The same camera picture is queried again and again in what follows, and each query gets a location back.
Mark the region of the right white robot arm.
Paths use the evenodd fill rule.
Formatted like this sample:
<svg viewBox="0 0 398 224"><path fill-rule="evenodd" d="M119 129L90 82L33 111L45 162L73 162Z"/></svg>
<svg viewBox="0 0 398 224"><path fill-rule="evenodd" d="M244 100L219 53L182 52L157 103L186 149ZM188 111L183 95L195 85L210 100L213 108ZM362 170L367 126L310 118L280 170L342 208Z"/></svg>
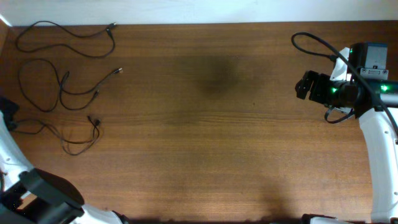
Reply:
<svg viewBox="0 0 398 224"><path fill-rule="evenodd" d="M307 71L295 86L297 97L309 99L359 120L368 149L373 185L374 223L397 223L397 133L379 106L381 99L397 119L397 82L388 79L387 45L357 43L341 50L331 75Z"/></svg>

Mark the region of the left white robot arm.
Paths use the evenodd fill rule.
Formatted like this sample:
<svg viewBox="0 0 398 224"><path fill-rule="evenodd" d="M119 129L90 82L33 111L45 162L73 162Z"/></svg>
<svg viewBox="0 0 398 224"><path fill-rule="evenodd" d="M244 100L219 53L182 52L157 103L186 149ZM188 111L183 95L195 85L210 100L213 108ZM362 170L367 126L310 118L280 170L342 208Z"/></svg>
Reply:
<svg viewBox="0 0 398 224"><path fill-rule="evenodd" d="M87 205L73 184L26 159L10 134L18 109L1 97L1 223L129 223L124 215Z"/></svg>

